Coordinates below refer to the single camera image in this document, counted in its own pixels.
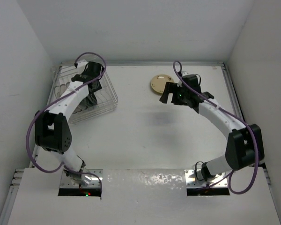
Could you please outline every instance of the beige round plate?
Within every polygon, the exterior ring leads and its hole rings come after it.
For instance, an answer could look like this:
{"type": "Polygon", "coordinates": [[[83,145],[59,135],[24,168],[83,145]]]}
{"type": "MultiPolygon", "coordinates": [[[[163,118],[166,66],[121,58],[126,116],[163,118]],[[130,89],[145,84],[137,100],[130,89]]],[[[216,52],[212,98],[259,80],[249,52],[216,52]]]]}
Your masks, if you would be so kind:
{"type": "Polygon", "coordinates": [[[160,74],[156,75],[151,80],[151,88],[159,94],[163,94],[165,83],[166,82],[174,82],[174,79],[171,78],[169,75],[160,74]]]}

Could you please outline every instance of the white wall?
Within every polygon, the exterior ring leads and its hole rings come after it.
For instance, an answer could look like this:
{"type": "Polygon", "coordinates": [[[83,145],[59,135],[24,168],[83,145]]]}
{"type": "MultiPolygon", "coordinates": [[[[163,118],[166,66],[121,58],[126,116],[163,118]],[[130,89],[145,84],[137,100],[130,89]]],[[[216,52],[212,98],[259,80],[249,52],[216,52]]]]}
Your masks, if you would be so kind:
{"type": "Polygon", "coordinates": [[[281,0],[256,0],[229,61],[245,118],[263,134],[281,216],[281,0]]]}
{"type": "Polygon", "coordinates": [[[226,61],[253,0],[18,0],[55,62],[226,61]]]}
{"type": "Polygon", "coordinates": [[[28,166],[25,135],[52,83],[51,60],[15,0],[0,0],[0,213],[16,168],[28,166]]]}

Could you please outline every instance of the robotic arm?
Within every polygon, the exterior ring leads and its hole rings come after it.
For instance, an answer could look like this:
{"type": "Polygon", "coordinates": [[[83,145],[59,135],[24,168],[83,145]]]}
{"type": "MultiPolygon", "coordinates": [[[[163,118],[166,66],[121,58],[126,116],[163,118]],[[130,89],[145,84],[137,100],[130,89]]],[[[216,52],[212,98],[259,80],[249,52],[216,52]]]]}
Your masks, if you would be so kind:
{"type": "MultiPolygon", "coordinates": [[[[196,75],[185,75],[184,72],[182,79],[195,91],[202,94],[216,105],[219,105],[209,92],[201,92],[201,87],[196,75]]],[[[230,170],[240,170],[254,163],[255,155],[252,138],[243,123],[223,113],[218,108],[193,93],[183,84],[167,82],[163,95],[160,98],[162,103],[167,103],[169,93],[173,94],[171,103],[175,105],[187,105],[194,109],[198,114],[210,120],[228,141],[224,155],[203,163],[202,169],[198,173],[198,179],[208,181],[217,174],[230,170]]],[[[264,158],[264,150],[261,130],[256,124],[250,125],[250,128],[257,141],[259,160],[262,160],[264,158]]]]}
{"type": "MultiPolygon", "coordinates": [[[[82,84],[98,77],[103,70],[99,63],[89,62],[87,69],[82,74],[77,74],[72,78],[67,90],[62,96],[69,94],[82,84]]],[[[72,135],[68,125],[70,116],[81,101],[94,103],[94,92],[101,89],[99,81],[83,86],[69,97],[53,104],[44,111],[35,122],[35,141],[38,146],[53,154],[59,162],[65,165],[65,169],[76,180],[81,181],[81,176],[73,172],[80,172],[85,167],[83,160],[76,155],[72,143],[72,135]]]]}

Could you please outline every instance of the rack wire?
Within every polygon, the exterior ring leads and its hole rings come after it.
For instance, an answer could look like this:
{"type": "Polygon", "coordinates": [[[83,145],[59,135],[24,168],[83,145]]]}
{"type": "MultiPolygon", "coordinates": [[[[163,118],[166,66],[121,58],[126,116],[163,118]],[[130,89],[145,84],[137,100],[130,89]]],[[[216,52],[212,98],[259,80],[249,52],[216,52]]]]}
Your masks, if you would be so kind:
{"type": "MultiPolygon", "coordinates": [[[[78,67],[75,68],[74,61],[61,63],[52,68],[54,96],[52,101],[58,99],[68,88],[71,78],[76,74],[81,74],[87,65],[88,60],[78,62],[78,67]]],[[[97,105],[89,105],[88,101],[81,101],[79,106],[74,110],[69,119],[69,123],[75,124],[79,121],[86,120],[107,112],[114,111],[118,105],[118,96],[113,88],[113,85],[107,75],[107,72],[100,79],[102,89],[96,91],[95,97],[97,105]]]]}

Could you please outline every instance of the dish rack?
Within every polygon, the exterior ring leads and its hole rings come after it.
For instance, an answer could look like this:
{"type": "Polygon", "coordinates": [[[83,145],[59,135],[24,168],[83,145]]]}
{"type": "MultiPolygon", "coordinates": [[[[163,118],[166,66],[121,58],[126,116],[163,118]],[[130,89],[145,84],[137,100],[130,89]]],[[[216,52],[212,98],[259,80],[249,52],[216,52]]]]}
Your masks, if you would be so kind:
{"type": "MultiPolygon", "coordinates": [[[[78,67],[76,68],[74,66],[74,61],[68,61],[52,68],[54,85],[52,101],[58,99],[66,91],[71,82],[71,78],[76,74],[81,74],[87,63],[88,61],[81,60],[78,62],[78,67]]],[[[69,119],[70,124],[75,124],[79,121],[114,111],[117,108],[118,96],[112,86],[107,72],[105,72],[103,77],[100,79],[100,84],[102,89],[94,93],[97,105],[89,105],[88,101],[81,101],[69,119]]]]}

